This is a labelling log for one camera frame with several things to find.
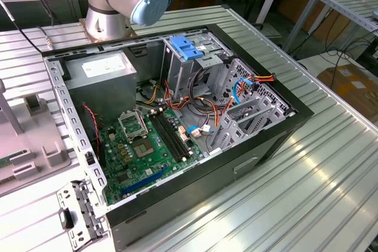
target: red cable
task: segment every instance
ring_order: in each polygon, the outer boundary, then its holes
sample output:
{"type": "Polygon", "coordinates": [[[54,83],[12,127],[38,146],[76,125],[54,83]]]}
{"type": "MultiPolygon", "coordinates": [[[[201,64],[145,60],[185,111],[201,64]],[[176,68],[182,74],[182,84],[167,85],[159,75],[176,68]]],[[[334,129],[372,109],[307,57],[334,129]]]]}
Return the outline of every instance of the red cable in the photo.
{"type": "Polygon", "coordinates": [[[94,123],[94,128],[96,129],[96,139],[97,139],[97,155],[100,153],[100,138],[99,138],[99,128],[97,126],[97,121],[95,114],[93,113],[92,109],[87,107],[85,104],[82,104],[82,107],[84,107],[86,110],[89,111],[90,115],[92,116],[93,123],[94,123]]]}

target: motherboard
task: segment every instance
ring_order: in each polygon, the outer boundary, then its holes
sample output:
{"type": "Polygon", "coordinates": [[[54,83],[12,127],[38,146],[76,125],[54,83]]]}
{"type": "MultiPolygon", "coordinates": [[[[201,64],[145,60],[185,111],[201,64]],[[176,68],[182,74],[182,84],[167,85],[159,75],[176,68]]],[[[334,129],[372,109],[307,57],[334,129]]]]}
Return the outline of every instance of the motherboard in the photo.
{"type": "Polygon", "coordinates": [[[204,158],[169,107],[146,115],[123,113],[119,123],[100,130],[100,137],[109,205],[204,158]]]}

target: aluminum table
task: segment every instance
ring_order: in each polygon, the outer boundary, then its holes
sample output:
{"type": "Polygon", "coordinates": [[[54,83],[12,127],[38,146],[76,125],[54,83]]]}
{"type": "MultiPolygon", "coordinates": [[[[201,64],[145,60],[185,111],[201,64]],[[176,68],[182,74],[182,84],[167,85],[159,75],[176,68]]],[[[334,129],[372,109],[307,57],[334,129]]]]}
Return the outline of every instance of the aluminum table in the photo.
{"type": "MultiPolygon", "coordinates": [[[[167,12],[138,35],[216,23],[315,113],[274,158],[125,251],[364,251],[378,233],[378,129],[231,9],[167,12]]],[[[79,24],[45,28],[58,47],[89,42],[79,24]]],[[[44,36],[25,30],[40,47],[44,36]]],[[[0,33],[0,77],[11,105],[48,102],[71,165],[0,198],[4,251],[70,251],[55,191],[83,177],[40,55],[0,33]]],[[[85,252],[114,251],[111,236],[85,252]]]]}
{"type": "Polygon", "coordinates": [[[319,17],[310,28],[309,34],[320,25],[329,9],[336,10],[368,32],[378,31],[378,20],[373,18],[374,11],[378,10],[378,0],[309,0],[283,47],[283,50],[286,52],[289,50],[317,1],[323,2],[326,7],[320,12],[319,17]]]}

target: blue drive bay latch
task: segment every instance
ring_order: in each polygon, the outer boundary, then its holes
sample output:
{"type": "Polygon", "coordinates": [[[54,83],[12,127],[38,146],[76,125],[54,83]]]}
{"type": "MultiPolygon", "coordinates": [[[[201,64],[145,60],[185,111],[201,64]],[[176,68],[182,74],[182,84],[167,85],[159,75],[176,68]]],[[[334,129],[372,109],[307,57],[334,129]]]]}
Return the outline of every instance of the blue drive bay latch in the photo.
{"type": "Polygon", "coordinates": [[[195,48],[193,42],[187,40],[183,35],[170,38],[174,48],[183,55],[185,60],[195,59],[202,57],[204,54],[195,48]]]}

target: cardboard box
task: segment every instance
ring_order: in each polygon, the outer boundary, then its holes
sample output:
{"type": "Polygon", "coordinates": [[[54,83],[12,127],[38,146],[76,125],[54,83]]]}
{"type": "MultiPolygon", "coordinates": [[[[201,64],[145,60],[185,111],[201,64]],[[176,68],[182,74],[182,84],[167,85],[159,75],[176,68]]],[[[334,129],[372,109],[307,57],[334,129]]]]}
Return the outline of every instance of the cardboard box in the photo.
{"type": "MultiPolygon", "coordinates": [[[[335,68],[328,68],[318,79],[330,87],[335,68]]],[[[378,121],[378,84],[353,64],[337,67],[333,91],[359,113],[375,123],[378,121]]]]}

